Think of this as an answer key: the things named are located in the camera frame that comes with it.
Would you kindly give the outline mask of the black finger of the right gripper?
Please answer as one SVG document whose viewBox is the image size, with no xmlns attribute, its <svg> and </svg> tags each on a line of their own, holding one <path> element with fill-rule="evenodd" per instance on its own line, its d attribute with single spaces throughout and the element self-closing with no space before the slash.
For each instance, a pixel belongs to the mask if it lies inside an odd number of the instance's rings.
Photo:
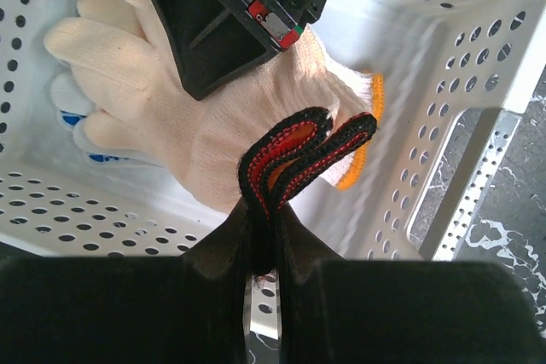
<svg viewBox="0 0 546 364">
<path fill-rule="evenodd" d="M 202 101 L 292 48 L 327 0 L 151 0 L 186 93 Z"/>
</svg>

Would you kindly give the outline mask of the white perforated storage basket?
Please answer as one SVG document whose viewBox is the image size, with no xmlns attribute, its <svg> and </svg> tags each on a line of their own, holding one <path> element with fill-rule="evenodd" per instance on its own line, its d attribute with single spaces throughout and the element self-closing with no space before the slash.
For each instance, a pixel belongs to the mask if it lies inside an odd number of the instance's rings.
<svg viewBox="0 0 546 364">
<path fill-rule="evenodd" d="M 224 219 L 242 150 L 283 115 L 325 103 L 291 96 L 300 70 L 230 86 L 205 114 L 184 179 L 100 154 L 52 90 L 77 87 L 44 35 L 78 0 L 1 0 L 1 240 L 41 256 L 166 256 Z M 545 59 L 545 0 L 328 0 L 314 26 L 350 87 L 385 79 L 385 109 L 357 182 L 331 177 L 292 201 L 300 220 L 345 257 L 452 260 L 531 98 Z"/>
</svg>

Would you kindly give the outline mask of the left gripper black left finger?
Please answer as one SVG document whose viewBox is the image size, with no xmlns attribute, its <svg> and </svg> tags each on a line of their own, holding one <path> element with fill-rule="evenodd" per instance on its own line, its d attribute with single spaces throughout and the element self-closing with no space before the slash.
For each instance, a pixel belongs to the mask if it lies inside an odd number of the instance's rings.
<svg viewBox="0 0 546 364">
<path fill-rule="evenodd" d="M 244 363 L 250 212 L 179 257 L 25 257 L 1 265 L 4 363 Z"/>
</svg>

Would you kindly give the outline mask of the blue dotted glove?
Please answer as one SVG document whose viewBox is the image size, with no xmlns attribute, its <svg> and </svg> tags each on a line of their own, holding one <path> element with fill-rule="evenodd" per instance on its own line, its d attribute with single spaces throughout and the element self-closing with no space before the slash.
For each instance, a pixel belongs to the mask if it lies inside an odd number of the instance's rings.
<svg viewBox="0 0 546 364">
<path fill-rule="evenodd" d="M 55 77 L 50 95 L 60 123 L 72 132 L 74 143 L 90 160 L 123 166 L 160 164 L 145 153 L 99 148 L 87 139 L 83 121 L 92 113 L 94 105 L 81 93 L 72 74 L 63 72 Z M 341 184 L 344 178 L 354 184 L 363 168 L 363 146 L 376 132 L 376 118 L 361 113 L 348 119 L 335 132 L 327 128 L 327 122 L 316 107 L 283 120 L 243 156 L 242 169 L 252 174 L 245 180 L 267 192 L 283 185 L 293 193 L 306 188 L 323 172 L 334 184 Z"/>
</svg>

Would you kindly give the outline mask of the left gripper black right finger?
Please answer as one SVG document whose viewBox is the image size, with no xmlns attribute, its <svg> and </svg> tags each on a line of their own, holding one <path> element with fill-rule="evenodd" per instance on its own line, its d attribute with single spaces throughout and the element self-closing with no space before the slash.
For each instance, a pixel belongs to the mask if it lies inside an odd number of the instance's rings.
<svg viewBox="0 0 546 364">
<path fill-rule="evenodd" d="M 494 263 L 345 260 L 285 206 L 276 223 L 283 363 L 542 363 Z"/>
</svg>

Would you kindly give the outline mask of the beige knit glove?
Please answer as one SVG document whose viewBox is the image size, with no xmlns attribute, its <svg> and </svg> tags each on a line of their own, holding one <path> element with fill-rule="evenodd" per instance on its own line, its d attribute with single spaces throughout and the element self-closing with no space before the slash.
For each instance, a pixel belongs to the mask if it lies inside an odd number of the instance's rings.
<svg viewBox="0 0 546 364">
<path fill-rule="evenodd" d="M 151 0 L 78 0 L 77 10 L 48 31 L 44 45 L 69 65 L 96 107 L 83 121 L 87 139 L 147 154 L 216 211 L 228 213 L 244 199 L 254 224 L 253 272 L 268 274 L 275 267 L 273 224 L 303 189 L 253 187 L 243 156 L 307 108 L 321 110 L 332 132 L 361 113 L 374 116 L 360 76 L 306 30 L 291 49 L 197 101 L 182 86 Z"/>
</svg>

